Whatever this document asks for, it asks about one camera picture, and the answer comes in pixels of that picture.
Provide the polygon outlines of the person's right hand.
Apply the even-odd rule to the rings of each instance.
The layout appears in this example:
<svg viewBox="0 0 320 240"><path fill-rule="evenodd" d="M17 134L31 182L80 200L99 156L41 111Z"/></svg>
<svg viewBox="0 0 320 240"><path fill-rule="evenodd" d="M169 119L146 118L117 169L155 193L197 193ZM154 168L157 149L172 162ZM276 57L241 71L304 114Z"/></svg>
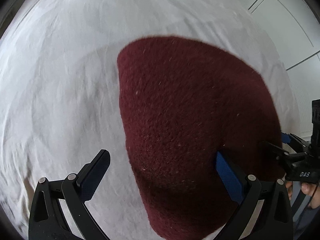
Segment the person's right hand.
<svg viewBox="0 0 320 240"><path fill-rule="evenodd" d="M285 186L287 188L289 200L291 200L292 190L293 190L293 182L286 181ZM302 183L300 189L304 194L311 197L311 202L309 203L308 207L310 207L312 209L316 209L320 206L319 185Z"/></svg>

